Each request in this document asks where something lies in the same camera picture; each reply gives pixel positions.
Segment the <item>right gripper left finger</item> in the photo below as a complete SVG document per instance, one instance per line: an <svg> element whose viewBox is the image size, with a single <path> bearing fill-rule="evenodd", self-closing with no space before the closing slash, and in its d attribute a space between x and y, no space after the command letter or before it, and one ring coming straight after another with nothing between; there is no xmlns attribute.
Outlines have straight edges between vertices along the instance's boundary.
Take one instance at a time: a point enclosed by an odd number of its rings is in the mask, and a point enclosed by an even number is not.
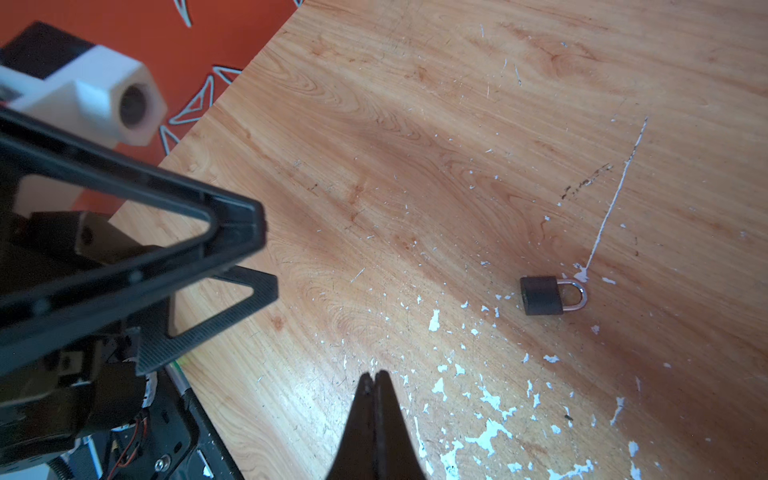
<svg viewBox="0 0 768 480"><path fill-rule="evenodd" d="M327 479L375 479L374 380L364 373Z"/></svg>

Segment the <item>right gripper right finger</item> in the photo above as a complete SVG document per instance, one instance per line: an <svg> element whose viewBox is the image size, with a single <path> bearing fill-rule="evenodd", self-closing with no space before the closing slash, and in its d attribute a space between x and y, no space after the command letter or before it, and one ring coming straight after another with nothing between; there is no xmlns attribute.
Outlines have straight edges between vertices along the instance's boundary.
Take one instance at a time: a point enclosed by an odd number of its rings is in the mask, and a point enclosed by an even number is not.
<svg viewBox="0 0 768 480"><path fill-rule="evenodd" d="M385 370L377 372L374 381L374 459L376 479L425 478Z"/></svg>

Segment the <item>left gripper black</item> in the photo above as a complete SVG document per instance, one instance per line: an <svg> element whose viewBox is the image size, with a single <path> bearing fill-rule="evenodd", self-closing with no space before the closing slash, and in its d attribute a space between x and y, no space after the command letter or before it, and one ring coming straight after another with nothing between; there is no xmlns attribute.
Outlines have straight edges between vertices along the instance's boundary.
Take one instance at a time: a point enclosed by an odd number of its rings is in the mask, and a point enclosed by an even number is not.
<svg viewBox="0 0 768 480"><path fill-rule="evenodd" d="M1 298L4 468L47 463L84 436L131 423L154 401L151 372L279 296L276 276L241 266L266 244L265 212L255 200L3 109L5 210L29 175L198 219L206 229L157 247L139 244L91 212L9 215L10 232L1 243L1 290L8 293ZM173 295L209 278L251 294L172 335ZM137 334L137 356L123 320Z"/></svg>

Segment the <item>black padlock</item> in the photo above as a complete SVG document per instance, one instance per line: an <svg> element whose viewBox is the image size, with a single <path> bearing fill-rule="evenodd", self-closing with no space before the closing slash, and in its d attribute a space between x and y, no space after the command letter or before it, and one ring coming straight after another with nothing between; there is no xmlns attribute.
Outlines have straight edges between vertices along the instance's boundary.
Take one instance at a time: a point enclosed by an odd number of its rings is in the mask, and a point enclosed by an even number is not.
<svg viewBox="0 0 768 480"><path fill-rule="evenodd" d="M588 302L585 287L577 280L558 279L555 276L521 277L519 280L523 309L528 316L561 315L584 308ZM579 293L577 303L566 304L562 287L572 287Z"/></svg>

